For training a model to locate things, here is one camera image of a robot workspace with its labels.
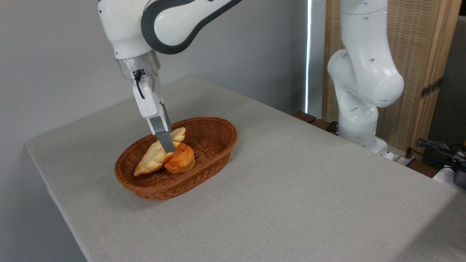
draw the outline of metal hinge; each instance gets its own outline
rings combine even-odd
[[[443,77],[439,78],[437,81],[431,83],[430,85],[424,87],[422,89],[422,93],[421,93],[421,98],[424,98],[425,96],[427,96],[428,94],[432,93],[433,91],[437,90],[440,88],[440,84],[442,83],[442,79]]]

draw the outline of wicker basket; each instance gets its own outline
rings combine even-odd
[[[232,123],[218,117],[195,117],[176,122],[173,129],[186,128],[186,143],[194,151],[196,164],[186,172],[172,174],[165,168],[134,177],[134,170],[150,145],[157,141],[148,135],[130,145],[115,163],[118,181],[136,195],[149,200],[165,200],[197,187],[218,173],[228,162],[238,132]]]

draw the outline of woven wooden screen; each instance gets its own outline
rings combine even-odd
[[[405,150],[418,137],[427,137],[438,91],[421,98],[424,87],[442,77],[461,0],[389,0],[388,42],[405,81],[400,99],[379,109],[377,136]],[[343,49],[340,37],[340,0],[327,1],[325,64]],[[333,83],[325,70],[322,117],[338,119]]]

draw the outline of bread roll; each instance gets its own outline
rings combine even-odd
[[[181,172],[188,172],[194,166],[194,151],[185,143],[181,143],[173,157],[165,163],[164,167],[168,172],[179,174]]]

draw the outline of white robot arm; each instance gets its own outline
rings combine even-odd
[[[141,115],[165,152],[175,150],[160,93],[154,50],[176,54],[186,49],[207,23],[241,0],[99,0],[103,29],[124,78],[133,81]]]
[[[391,158],[387,144],[375,136],[377,107],[396,102],[404,87],[387,41],[387,0],[342,0],[341,34],[346,49],[328,64],[338,101],[338,136]]]

